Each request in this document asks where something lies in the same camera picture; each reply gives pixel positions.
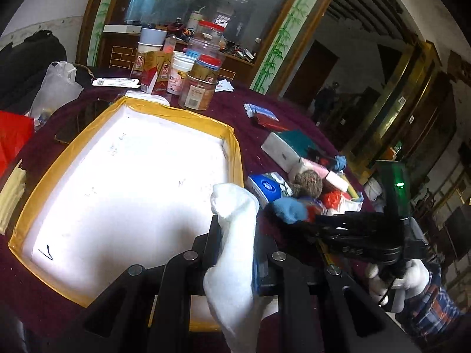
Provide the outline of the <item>plaid sleeve right forearm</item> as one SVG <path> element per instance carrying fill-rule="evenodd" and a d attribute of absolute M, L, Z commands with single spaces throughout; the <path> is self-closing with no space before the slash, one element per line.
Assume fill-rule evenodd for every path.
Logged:
<path fill-rule="evenodd" d="M 426 264 L 425 269 L 429 274 L 425 288 L 405 300 L 396 320 L 424 351 L 445 352 L 464 343 L 470 314 L 460 310 L 443 287 L 440 266 Z"/>

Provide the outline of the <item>white gloved right hand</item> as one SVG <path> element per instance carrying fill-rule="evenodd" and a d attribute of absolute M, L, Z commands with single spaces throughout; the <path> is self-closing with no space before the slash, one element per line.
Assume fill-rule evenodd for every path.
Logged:
<path fill-rule="evenodd" d="M 389 312 L 400 313 L 405 308 L 406 300 L 421 294 L 429 282 L 429 270 L 422 260 L 406 262 L 406 272 L 402 278 L 396 278 L 387 284 L 379 276 L 376 264 L 369 263 L 365 271 L 369 279 L 370 297 L 380 306 L 387 306 L 392 300 Z"/>

